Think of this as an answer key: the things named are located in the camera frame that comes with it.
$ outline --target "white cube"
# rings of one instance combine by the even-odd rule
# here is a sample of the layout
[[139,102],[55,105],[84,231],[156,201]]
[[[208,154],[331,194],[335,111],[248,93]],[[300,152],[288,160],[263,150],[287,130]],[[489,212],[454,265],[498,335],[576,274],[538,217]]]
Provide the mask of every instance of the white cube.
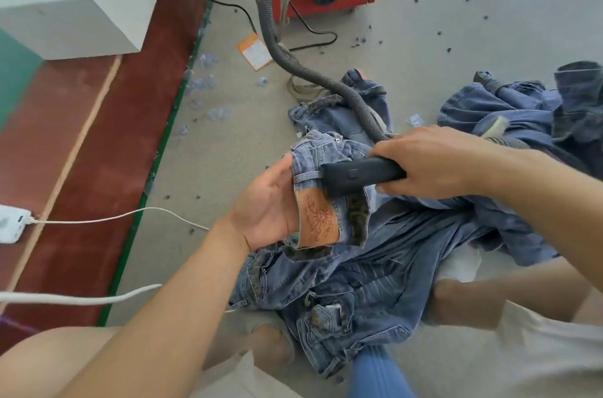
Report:
[[139,52],[156,0],[0,0],[0,29],[46,60]]

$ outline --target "white cable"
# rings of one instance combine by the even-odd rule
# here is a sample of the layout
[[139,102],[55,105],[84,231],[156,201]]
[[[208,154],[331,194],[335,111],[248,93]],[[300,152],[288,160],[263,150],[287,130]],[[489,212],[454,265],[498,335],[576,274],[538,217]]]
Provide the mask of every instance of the white cable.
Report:
[[45,223],[45,224],[82,224],[82,223],[98,223],[98,222],[104,222],[106,220],[115,220],[115,219],[119,219],[122,217],[125,217],[127,215],[130,214],[134,214],[136,212],[140,212],[140,211],[144,211],[145,209],[156,209],[158,211],[165,211],[165,212],[169,212],[171,215],[176,216],[177,218],[179,218],[182,221],[185,221],[186,223],[194,226],[194,227],[198,227],[201,228],[203,230],[207,230],[209,231],[209,228],[204,227],[203,225],[199,225],[196,223],[191,222],[190,220],[184,219],[182,217],[180,217],[178,214],[170,211],[169,209],[163,209],[162,207],[155,207],[155,206],[147,206],[147,207],[141,207],[140,209],[136,209],[134,211],[130,211],[130,212],[126,212],[125,214],[120,214],[120,215],[116,215],[115,217],[107,217],[106,219],[95,219],[95,220],[38,220],[38,219],[34,219],[33,217],[30,217],[30,219],[27,221],[28,224],[33,224],[33,223]]
[[161,284],[147,285],[132,290],[124,295],[102,298],[84,298],[70,297],[66,295],[53,295],[51,293],[21,293],[21,292],[0,292],[0,302],[2,303],[39,303],[39,304],[66,304],[68,306],[96,306],[101,304],[119,303],[136,295],[161,287]]

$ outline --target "leather patch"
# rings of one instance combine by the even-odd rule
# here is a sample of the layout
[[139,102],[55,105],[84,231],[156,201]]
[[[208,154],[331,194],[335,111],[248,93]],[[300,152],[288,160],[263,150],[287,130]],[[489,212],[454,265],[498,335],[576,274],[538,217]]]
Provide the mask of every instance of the leather patch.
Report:
[[299,248],[334,244],[339,240],[339,225],[333,204],[318,187],[296,191],[300,212]]

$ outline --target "black handle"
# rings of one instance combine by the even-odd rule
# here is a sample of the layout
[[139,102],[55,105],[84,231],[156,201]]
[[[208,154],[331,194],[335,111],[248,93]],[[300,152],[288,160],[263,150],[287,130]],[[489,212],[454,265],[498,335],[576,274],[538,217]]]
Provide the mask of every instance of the black handle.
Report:
[[404,171],[394,160],[370,157],[352,162],[321,166],[323,189],[329,198],[351,195],[367,185],[404,179]]

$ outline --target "green stripe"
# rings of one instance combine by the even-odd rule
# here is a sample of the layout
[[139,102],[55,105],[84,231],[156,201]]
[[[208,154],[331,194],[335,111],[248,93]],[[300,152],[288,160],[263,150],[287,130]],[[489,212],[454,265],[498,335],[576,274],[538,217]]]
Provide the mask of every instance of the green stripe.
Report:
[[[201,22],[201,27],[207,27],[207,22],[209,22],[209,14],[212,11],[212,6],[214,4],[210,1],[207,3],[207,8],[205,10],[205,14],[203,14],[203,21]],[[195,45],[193,47],[191,58],[189,59],[188,68],[193,68],[195,63],[195,59],[197,58],[197,53],[199,51],[199,46],[201,45],[201,39],[203,35],[198,35],[195,40]],[[180,82],[180,87],[178,89],[178,93],[176,94],[176,98],[174,100],[174,106],[170,112],[170,117],[168,117],[168,123],[163,130],[163,135],[161,137],[161,142],[159,143],[159,148],[157,149],[157,157],[153,162],[151,167],[151,171],[147,177],[147,182],[145,183],[145,187],[149,184],[152,184],[155,179],[155,174],[159,169],[159,164],[161,163],[161,159],[163,157],[163,152],[165,151],[165,147],[168,145],[168,140],[170,138],[170,134],[172,133],[172,127],[174,126],[174,120],[176,120],[176,115],[178,114],[178,109],[180,108],[180,103],[182,102],[182,97],[184,96],[184,92],[186,89],[186,84],[188,80],[183,77]],[[138,203],[138,207],[145,207],[147,205],[147,195],[143,193],[140,196],[140,202]],[[137,212],[134,214],[134,219],[132,221],[132,226],[130,227],[130,231],[128,232],[128,236],[125,240],[124,248],[121,252],[121,256],[119,257],[119,262],[117,263],[117,269],[115,270],[115,275],[113,276],[113,280],[111,281],[111,286],[109,287],[108,295],[116,295],[117,288],[119,287],[119,282],[121,281],[121,277],[124,275],[125,264],[128,261],[128,257],[130,256],[130,250],[132,250],[132,244],[134,243],[134,238],[136,237],[136,232],[138,231],[138,227],[140,225],[140,219],[142,219],[142,212]],[[105,326],[107,324],[107,319],[109,318],[109,312],[111,311],[111,305],[103,307],[100,317],[98,318],[97,326]]]

